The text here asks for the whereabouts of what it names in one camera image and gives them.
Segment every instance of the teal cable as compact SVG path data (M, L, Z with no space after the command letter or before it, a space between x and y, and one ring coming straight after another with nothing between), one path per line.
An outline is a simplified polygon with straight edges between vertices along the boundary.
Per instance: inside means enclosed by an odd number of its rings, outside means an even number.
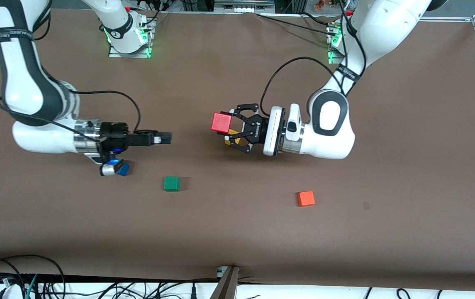
M27 290L27 294L25 294L25 299L30 299L31 297L31 289L33 288L34 281L37 279L38 274L35 274L33 280L31 280L31 284L29 284L29 290Z

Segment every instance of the orange block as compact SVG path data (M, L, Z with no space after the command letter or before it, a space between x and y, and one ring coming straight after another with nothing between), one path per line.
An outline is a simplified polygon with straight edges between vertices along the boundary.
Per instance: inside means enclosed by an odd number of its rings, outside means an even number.
M298 192L298 206L312 206L315 204L313 191Z

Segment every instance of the robotic arm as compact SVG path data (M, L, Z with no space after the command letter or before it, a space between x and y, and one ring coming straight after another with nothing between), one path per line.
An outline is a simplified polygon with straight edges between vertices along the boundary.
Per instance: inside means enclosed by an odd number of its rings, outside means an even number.
M132 32L139 26L139 18L123 6L119 9L120 0L87 2L96 9L107 32L110 30L114 47L135 51L140 46L133 42L139 32ZM75 88L44 72L32 35L48 18L50 4L50 0L0 0L0 107L17 121L14 140L31 152L84 153L101 165L103 176L126 174L128 165L117 159L117 154L129 146L169 144L171 133L137 128L129 131L126 123L78 118L80 99Z
M345 158L355 142L346 95L366 67L394 50L408 36L430 2L431 0L359 1L351 18L351 25L356 30L356 33L354 30L352 33L359 41L347 34L347 30L343 30L347 59L339 64L334 76L309 98L308 123L302 121L298 104L291 104L287 121L282 107L272 107L270 118L264 118L258 115L258 105L252 104L249 108L256 113L253 116L258 120L254 122L258 126L256 130L251 130L250 125L247 127L244 123L240 134L224 132L229 127L231 116L243 119L239 109L237 112L231 110L230 113L216 113L214 123L226 121L226 125L219 128L212 126L212 129L224 135L227 140L247 138L247 147L231 142L231 146L245 153L251 151L253 144L263 143L263 153L268 156L278 152L293 152L325 159ZM343 28L347 29L349 25L346 19L342 21ZM260 133L259 138L252 138L257 135L251 134L254 132Z

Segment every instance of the brown tabletop surface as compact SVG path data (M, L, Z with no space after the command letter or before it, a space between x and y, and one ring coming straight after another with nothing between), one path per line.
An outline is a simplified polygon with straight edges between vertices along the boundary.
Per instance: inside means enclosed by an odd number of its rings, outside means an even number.
M92 11L52 16L37 42L47 70L81 91L128 93L141 128L172 131L173 143L130 148L122 157L133 174L102 177L81 154L20 149L0 110L0 257L39 253L67 274L95 276L204 278L235 264L255 282L475 289L470 23L421 22L368 68L348 97L355 146L334 161L266 157L259 147L245 155L209 129L214 111L257 103L289 59L327 62L322 34L252 14L173 14L156 29L152 58L118 59L107 57ZM304 112L328 78L317 64L293 63L266 108ZM80 117L134 125L121 96L81 101ZM164 176L182 177L183 191L164 191ZM299 208L295 193L307 190L317 203Z

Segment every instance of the green cube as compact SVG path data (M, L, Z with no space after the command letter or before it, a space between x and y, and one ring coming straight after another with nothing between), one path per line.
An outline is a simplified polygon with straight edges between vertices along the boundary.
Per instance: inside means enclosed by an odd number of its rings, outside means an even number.
M169 192L180 191L180 178L178 176L166 176L163 179L163 189Z

